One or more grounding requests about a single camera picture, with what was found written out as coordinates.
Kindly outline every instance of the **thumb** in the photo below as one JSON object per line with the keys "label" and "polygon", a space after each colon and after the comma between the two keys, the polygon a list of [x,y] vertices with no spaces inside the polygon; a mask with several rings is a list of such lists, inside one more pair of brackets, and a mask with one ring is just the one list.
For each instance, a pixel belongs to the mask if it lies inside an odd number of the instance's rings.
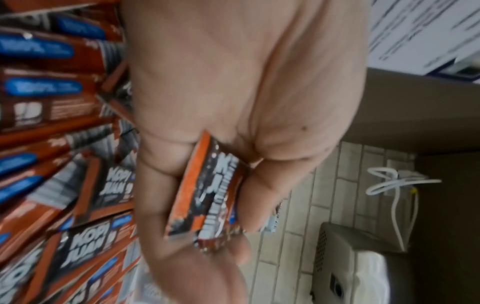
{"label": "thumb", "polygon": [[238,220],[249,232],[258,231],[282,198],[331,152],[297,160],[263,160],[243,183],[238,195]]}

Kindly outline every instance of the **hand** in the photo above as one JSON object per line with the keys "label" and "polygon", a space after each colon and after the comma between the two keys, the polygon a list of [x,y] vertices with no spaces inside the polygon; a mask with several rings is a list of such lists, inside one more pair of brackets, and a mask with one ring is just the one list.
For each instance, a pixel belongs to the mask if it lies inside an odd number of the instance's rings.
{"label": "hand", "polygon": [[125,0],[141,134],[135,212],[142,251],[178,303],[246,303],[240,237],[204,257],[192,236],[165,240],[192,149],[207,129],[258,163],[238,198],[256,231],[331,152],[364,87],[368,4],[361,0]]}

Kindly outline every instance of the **vent grille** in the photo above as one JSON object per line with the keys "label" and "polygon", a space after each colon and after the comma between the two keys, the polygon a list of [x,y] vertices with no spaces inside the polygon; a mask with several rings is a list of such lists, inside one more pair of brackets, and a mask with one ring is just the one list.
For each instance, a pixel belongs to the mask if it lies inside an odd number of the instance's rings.
{"label": "vent grille", "polygon": [[316,244],[315,253],[315,270],[316,272],[322,271],[325,258],[325,247],[327,245],[327,234],[325,231],[318,236],[318,243]]}

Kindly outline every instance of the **tiled floor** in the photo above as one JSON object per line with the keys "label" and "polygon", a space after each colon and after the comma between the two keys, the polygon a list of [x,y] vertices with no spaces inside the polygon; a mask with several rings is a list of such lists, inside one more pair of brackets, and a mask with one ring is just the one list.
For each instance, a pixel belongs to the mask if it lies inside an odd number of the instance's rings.
{"label": "tiled floor", "polygon": [[[369,186],[380,182],[367,168],[385,166],[388,159],[396,160],[396,166],[413,168],[413,158],[406,153],[342,142],[283,200],[277,233],[248,235],[253,259],[242,272],[251,304],[311,303],[315,248],[325,221],[397,244],[390,219],[392,198],[365,195]],[[398,206],[399,219],[408,219],[406,201]]]}

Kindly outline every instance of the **white cable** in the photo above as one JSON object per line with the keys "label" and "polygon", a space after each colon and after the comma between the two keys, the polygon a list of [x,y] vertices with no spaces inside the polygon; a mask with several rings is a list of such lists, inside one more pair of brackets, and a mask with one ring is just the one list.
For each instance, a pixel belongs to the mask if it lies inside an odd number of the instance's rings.
{"label": "white cable", "polygon": [[[415,221],[417,220],[417,215],[419,213],[419,193],[417,188],[414,187],[413,185],[434,184],[434,183],[441,183],[442,181],[440,179],[428,179],[427,176],[418,174],[416,172],[411,172],[406,170],[397,171],[395,169],[388,168],[388,167],[369,168],[367,172],[374,176],[385,179],[385,182],[369,187],[365,191],[367,195],[377,195],[377,194],[386,192],[390,189],[395,190],[395,196],[393,198],[393,204],[390,210],[391,220],[393,222],[393,229],[395,230],[396,238],[398,239],[400,248],[402,249],[402,251],[406,251],[405,248],[409,243],[410,235],[412,234]],[[413,215],[411,218],[410,227],[408,228],[408,231],[405,236],[405,240],[402,239],[402,235],[400,234],[399,225],[397,223],[397,217],[396,217],[397,205],[399,204],[399,200],[400,200],[400,187],[403,187],[403,186],[409,186],[410,192],[414,195]]]}

